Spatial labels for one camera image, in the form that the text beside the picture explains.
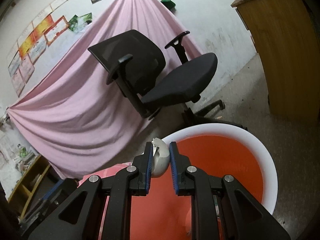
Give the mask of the white plastic case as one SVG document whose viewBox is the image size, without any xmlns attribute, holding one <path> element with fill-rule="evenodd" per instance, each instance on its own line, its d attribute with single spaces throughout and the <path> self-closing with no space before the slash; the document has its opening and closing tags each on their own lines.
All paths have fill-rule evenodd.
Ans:
<svg viewBox="0 0 320 240">
<path fill-rule="evenodd" d="M 170 152 L 167 144 L 159 139 L 152 140 L 153 158 L 152 158 L 152 177 L 161 177 L 167 171 L 170 164 Z"/>
</svg>

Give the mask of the orange white-rimmed trash bin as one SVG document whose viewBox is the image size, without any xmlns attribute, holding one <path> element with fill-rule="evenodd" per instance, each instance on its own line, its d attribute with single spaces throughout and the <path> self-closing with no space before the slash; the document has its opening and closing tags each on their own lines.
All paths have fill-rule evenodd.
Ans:
<svg viewBox="0 0 320 240">
<path fill-rule="evenodd" d="M 274 212 L 278 177 L 263 143 L 248 131 L 224 124 L 204 124 L 172 133 L 178 151 L 208 175 L 233 175 L 269 211 Z M 133 197 L 131 239 L 190 239 L 191 198 L 175 194 L 171 171 L 152 178 L 146 197 Z"/>
</svg>

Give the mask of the stack of books on shelf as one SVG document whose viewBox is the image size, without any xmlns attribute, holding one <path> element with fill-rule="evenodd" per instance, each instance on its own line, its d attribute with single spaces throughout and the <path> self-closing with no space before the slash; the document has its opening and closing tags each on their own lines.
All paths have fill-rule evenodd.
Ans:
<svg viewBox="0 0 320 240">
<path fill-rule="evenodd" d="M 29 166 L 33 163 L 35 158 L 36 158 L 36 155 L 33 153 L 29 153 L 25 157 L 16 156 L 13 159 L 16 170 L 19 171 L 20 173 L 24 173 L 29 168 Z"/>
</svg>

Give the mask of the green glass bottle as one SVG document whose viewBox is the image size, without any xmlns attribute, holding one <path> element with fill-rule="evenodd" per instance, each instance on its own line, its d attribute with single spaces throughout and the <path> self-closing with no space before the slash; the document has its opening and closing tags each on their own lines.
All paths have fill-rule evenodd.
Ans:
<svg viewBox="0 0 320 240">
<path fill-rule="evenodd" d="M 19 151 L 19 156 L 21 158 L 25 158 L 25 157 L 28 156 L 29 152 L 27 151 L 27 149 L 24 146 L 22 146 L 21 144 L 18 144 L 17 148 L 18 148 L 18 151 Z"/>
</svg>

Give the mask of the pink hanging sheet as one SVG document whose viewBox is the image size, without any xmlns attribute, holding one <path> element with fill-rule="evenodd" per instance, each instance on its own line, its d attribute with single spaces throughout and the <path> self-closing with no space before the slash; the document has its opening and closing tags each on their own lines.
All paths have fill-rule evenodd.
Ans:
<svg viewBox="0 0 320 240">
<path fill-rule="evenodd" d="M 82 178 L 118 155 L 149 124 L 88 51 L 135 29 L 164 48 L 183 25 L 159 0 L 114 0 L 58 64 L 7 113 L 61 178 Z"/>
</svg>

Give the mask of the black mesh office chair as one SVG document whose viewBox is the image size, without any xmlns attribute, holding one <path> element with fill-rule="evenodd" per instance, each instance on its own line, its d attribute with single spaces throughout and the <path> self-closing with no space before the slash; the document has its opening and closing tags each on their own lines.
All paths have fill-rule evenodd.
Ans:
<svg viewBox="0 0 320 240">
<path fill-rule="evenodd" d="M 144 119 L 152 119 L 162 108 L 196 103 L 217 70 L 217 56 L 206 53 L 192 60 L 182 45 L 184 31 L 165 48 L 174 48 L 181 65 L 157 81 L 166 66 L 160 48 L 137 30 L 129 30 L 88 48 L 108 72 L 106 84 L 115 82 Z"/>
</svg>

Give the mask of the wooden cabinet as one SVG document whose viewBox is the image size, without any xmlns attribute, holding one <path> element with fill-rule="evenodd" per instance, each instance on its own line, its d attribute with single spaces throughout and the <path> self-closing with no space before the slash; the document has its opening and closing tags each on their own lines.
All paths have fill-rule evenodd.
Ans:
<svg viewBox="0 0 320 240">
<path fill-rule="evenodd" d="M 235 0 L 260 56 L 272 114 L 316 124 L 319 43 L 302 0 Z"/>
</svg>

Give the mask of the green hanging cap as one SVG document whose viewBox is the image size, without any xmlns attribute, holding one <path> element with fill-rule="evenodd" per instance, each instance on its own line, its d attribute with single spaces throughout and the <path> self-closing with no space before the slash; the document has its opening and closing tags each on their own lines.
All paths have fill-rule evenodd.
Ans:
<svg viewBox="0 0 320 240">
<path fill-rule="evenodd" d="M 172 10 L 176 7 L 176 4 L 172 0 L 161 0 L 161 3 L 168 9 Z"/>
</svg>

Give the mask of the wooden wall shelf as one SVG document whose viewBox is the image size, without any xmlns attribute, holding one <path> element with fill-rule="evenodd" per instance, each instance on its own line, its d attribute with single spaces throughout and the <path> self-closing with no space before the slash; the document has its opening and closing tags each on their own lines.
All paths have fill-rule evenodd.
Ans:
<svg viewBox="0 0 320 240">
<path fill-rule="evenodd" d="M 39 155 L 16 183 L 8 198 L 18 220 L 22 220 L 33 205 L 60 180 L 48 160 Z"/>
</svg>

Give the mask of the wall certificates cluster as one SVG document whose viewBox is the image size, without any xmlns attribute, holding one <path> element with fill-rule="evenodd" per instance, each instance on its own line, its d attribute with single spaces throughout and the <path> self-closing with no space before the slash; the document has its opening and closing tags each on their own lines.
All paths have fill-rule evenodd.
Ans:
<svg viewBox="0 0 320 240">
<path fill-rule="evenodd" d="M 52 13 L 69 0 L 53 0 L 28 24 L 7 55 L 8 72 L 17 96 L 35 71 L 34 64 L 70 24 L 65 16 L 57 20 Z"/>
</svg>

